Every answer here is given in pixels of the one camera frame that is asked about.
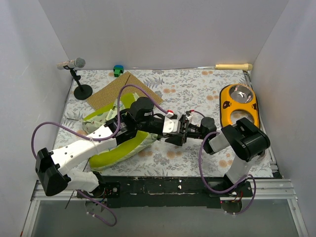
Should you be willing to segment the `green avocado print pet tent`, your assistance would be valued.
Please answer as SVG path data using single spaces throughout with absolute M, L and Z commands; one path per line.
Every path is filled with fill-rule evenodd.
M 82 129 L 90 134 L 97 130 L 105 122 L 117 115 L 117 101 L 96 110 L 82 121 Z M 92 170 L 102 172 L 120 161 L 124 161 L 139 153 L 157 140 L 157 135 L 138 131 L 136 136 L 115 148 L 105 150 L 90 158 L 89 164 Z

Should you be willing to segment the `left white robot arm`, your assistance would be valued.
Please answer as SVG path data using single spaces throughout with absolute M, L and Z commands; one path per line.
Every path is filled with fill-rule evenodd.
M 93 197 L 101 197 L 105 185 L 93 172 L 74 170 L 86 159 L 108 151 L 133 139 L 138 131 L 158 136 L 173 136 L 180 133 L 181 123 L 172 111 L 153 115 L 154 104 L 148 97 L 140 97 L 129 109 L 119 112 L 84 139 L 49 151 L 43 148 L 36 156 L 35 171 L 48 197 L 64 190 L 84 190 Z

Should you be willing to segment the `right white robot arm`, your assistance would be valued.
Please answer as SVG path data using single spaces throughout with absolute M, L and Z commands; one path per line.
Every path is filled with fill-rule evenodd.
M 271 145 L 268 136 L 247 118 L 241 118 L 233 125 L 222 127 L 218 132 L 214 119 L 204 117 L 200 126 L 186 122 L 180 131 L 183 134 L 181 144 L 185 143 L 187 138 L 202 140 L 198 155 L 199 173 L 206 188 L 216 194 L 237 195 L 241 191 L 241 183 L 250 176 L 248 172 L 253 159 L 263 154 Z M 214 155 L 227 147 L 231 147 L 235 153 L 233 163 L 224 175 L 223 181 L 210 186 L 203 176 L 201 153 L 205 151 Z

